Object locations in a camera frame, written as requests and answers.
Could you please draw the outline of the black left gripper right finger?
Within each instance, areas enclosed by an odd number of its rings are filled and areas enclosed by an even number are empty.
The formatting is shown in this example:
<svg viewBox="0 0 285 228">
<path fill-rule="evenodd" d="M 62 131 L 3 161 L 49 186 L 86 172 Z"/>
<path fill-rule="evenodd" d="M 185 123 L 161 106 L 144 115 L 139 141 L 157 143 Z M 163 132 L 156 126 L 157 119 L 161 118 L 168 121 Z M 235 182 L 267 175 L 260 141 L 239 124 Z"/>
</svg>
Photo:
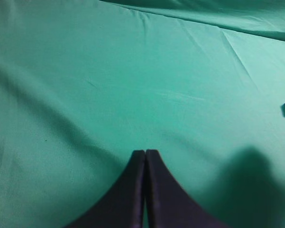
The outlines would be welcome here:
<svg viewBox="0 0 285 228">
<path fill-rule="evenodd" d="M 183 190 L 164 164 L 159 151 L 147 150 L 145 198 L 150 228 L 224 228 Z"/>
</svg>

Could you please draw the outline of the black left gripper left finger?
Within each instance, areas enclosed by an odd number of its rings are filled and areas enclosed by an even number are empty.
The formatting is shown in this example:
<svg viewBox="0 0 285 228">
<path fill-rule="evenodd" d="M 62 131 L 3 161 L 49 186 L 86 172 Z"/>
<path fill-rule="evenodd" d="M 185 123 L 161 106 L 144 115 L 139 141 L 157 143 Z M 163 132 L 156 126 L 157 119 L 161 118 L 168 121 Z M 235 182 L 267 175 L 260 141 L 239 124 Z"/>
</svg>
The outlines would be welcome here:
<svg viewBox="0 0 285 228">
<path fill-rule="evenodd" d="M 141 228 L 144 212 L 145 152 L 134 151 L 106 194 L 68 228 Z"/>
</svg>

